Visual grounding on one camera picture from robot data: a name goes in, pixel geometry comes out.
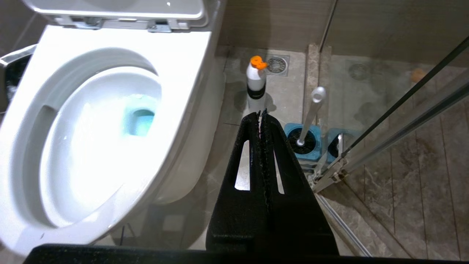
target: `toilet brush holder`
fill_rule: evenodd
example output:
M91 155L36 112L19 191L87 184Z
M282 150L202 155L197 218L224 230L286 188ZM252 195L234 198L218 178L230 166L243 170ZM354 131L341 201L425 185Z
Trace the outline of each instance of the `toilet brush holder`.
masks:
M326 142L326 150L327 150L327 160L326 163L332 163L338 156L339 156L339 151L337 149L337 143L334 142L334 140L337 138L339 134L344 134L348 135L352 138L357 138L360 133L356 130L351 130L351 129L343 129L343 128L331 128L327 132L327 142Z
M317 162L321 157L322 150L321 129L316 125L310 126L304 145L300 147L296 144L296 141L302 128L302 124L288 123L283 130L298 160Z

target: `orange bottle cap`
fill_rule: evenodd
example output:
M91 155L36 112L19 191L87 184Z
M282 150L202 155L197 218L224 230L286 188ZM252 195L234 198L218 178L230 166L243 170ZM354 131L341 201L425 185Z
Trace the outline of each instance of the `orange bottle cap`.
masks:
M251 58L251 66L258 70L263 70L267 68L267 63L262 61L261 56L254 56Z

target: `toilet lid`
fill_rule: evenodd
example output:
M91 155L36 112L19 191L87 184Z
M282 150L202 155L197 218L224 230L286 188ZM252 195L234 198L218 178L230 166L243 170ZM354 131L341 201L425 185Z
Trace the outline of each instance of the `toilet lid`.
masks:
M109 20L189 20L189 26L203 26L206 21L204 0L23 0L43 15L100 17Z

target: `blue water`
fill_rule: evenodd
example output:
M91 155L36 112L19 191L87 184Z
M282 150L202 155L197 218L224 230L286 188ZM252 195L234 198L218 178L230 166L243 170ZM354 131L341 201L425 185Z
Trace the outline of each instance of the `blue water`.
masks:
M150 130L154 117L155 113L145 109L133 112L128 123L129 134L145 137Z

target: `toilet brush handle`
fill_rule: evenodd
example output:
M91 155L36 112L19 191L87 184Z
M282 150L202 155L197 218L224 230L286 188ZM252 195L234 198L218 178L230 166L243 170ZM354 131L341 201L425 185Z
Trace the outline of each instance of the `toilet brush handle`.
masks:
M318 114L319 109L321 109L321 106L324 103L325 97L326 92L322 86L317 87L311 92L311 105L304 120L303 128L301 129L300 138L298 139L299 142L304 142L306 134L308 133L308 130L313 123L314 117Z

